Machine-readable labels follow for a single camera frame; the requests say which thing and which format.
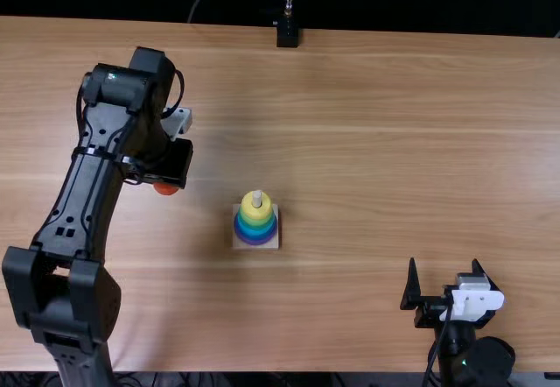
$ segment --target wood grain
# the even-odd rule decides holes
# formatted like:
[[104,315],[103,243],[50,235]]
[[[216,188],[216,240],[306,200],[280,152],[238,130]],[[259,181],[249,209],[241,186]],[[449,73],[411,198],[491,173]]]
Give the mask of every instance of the wood grain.
[[[0,18],[0,255],[50,210],[97,63],[165,50],[185,74],[185,191],[125,187],[107,248],[117,370],[424,370],[408,259],[440,293],[477,257],[507,306],[482,334],[560,367],[560,41]],[[280,206],[278,252],[230,249],[231,204]],[[0,369],[54,369],[0,282]]]

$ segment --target stacking ring toy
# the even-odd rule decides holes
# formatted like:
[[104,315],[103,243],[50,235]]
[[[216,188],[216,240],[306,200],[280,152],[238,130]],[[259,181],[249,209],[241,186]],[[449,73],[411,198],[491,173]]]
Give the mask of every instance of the stacking ring toy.
[[278,219],[266,193],[256,190],[243,196],[234,218],[234,230],[249,245],[264,244],[276,235]]

